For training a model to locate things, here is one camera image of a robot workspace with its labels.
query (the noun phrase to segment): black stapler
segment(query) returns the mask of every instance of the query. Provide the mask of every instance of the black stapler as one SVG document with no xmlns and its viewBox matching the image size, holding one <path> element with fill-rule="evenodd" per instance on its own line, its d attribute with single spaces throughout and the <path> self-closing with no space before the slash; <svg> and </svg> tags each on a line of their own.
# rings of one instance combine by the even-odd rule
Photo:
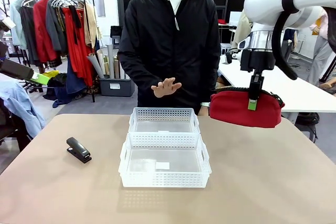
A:
<svg viewBox="0 0 336 224">
<path fill-rule="evenodd" d="M 70 146 L 67 151 L 73 156 L 81 160 L 84 164 L 89 162 L 92 157 L 90 157 L 90 152 L 81 145 L 75 138 L 71 137 L 67 139 L 67 144 Z"/>
</svg>

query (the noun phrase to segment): gray plastic box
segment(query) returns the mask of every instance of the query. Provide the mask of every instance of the gray plastic box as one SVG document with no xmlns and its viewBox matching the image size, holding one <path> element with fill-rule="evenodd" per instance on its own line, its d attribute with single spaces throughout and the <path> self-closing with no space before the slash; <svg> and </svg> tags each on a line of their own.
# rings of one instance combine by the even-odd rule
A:
<svg viewBox="0 0 336 224">
<path fill-rule="evenodd" d="M 135 84 L 126 79 L 99 79 L 101 95 L 109 97 L 131 97 L 134 93 Z"/>
</svg>

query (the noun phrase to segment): label in basket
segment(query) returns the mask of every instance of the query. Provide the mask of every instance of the label in basket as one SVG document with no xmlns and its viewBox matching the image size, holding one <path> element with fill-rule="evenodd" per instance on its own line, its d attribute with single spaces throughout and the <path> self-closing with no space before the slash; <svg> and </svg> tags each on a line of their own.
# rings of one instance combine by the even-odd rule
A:
<svg viewBox="0 0 336 224">
<path fill-rule="evenodd" d="M 110 83 L 110 89 L 120 89 L 119 83 Z"/>
<path fill-rule="evenodd" d="M 155 165 L 156 170 L 170 170 L 169 162 L 157 162 Z"/>
</svg>

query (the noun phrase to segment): red pouch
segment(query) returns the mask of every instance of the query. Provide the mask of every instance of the red pouch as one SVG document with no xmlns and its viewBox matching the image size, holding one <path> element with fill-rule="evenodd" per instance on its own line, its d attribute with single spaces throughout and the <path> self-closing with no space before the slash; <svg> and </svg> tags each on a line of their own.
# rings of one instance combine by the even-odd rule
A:
<svg viewBox="0 0 336 224">
<path fill-rule="evenodd" d="M 255 111 L 248 109 L 247 88 L 223 88 L 212 95 L 210 117 L 227 123 L 260 128 L 274 128 L 281 122 L 280 97 L 261 90 Z"/>
</svg>

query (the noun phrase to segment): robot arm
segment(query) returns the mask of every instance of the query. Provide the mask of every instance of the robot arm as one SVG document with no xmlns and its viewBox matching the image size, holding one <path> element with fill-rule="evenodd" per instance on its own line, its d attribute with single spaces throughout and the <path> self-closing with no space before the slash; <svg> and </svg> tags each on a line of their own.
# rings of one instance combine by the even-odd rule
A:
<svg viewBox="0 0 336 224">
<path fill-rule="evenodd" d="M 238 49 L 242 50 L 241 70 L 254 71 L 249 88 L 249 109 L 256 109 L 264 70 L 272 70 L 276 65 L 290 79 L 297 79 L 282 56 L 281 32 L 286 27 L 302 29 L 313 24 L 321 13 L 320 6 L 328 13 L 328 41 L 336 52 L 336 0 L 245 0 L 244 11 L 254 25 Z"/>
</svg>

